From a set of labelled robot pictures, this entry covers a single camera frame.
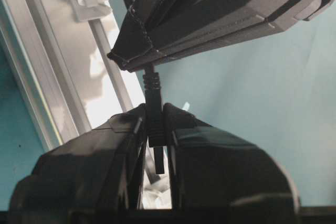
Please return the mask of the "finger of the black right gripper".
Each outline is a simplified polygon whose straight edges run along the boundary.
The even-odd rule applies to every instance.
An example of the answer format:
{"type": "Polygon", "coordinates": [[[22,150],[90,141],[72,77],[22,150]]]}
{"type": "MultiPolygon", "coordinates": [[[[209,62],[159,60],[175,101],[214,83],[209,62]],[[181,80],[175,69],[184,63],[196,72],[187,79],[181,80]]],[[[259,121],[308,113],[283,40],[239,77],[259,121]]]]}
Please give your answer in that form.
{"type": "Polygon", "coordinates": [[[129,71],[283,32],[334,0],[201,0],[147,32],[129,71]]]}
{"type": "Polygon", "coordinates": [[[129,72],[236,43],[219,0],[135,0],[108,58],[129,72]]]}

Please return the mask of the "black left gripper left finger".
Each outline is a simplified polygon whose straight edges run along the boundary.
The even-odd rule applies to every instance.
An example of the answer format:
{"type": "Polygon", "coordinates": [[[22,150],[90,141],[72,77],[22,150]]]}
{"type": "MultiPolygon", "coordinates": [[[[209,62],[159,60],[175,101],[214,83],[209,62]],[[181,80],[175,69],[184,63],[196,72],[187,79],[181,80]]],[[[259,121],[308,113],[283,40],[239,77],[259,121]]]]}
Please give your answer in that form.
{"type": "Polygon", "coordinates": [[[113,222],[142,200],[144,104],[43,154],[10,199],[9,223],[113,222]]]}

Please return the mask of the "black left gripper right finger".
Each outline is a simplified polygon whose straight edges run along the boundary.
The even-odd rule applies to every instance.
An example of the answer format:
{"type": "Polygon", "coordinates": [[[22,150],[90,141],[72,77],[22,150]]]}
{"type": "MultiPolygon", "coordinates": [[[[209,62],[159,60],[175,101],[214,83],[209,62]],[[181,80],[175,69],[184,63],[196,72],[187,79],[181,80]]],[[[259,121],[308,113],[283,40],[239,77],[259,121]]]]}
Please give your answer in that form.
{"type": "Polygon", "coordinates": [[[289,174],[260,147],[170,103],[163,115],[174,207],[225,207],[286,197],[290,209],[299,208],[289,174]]]}

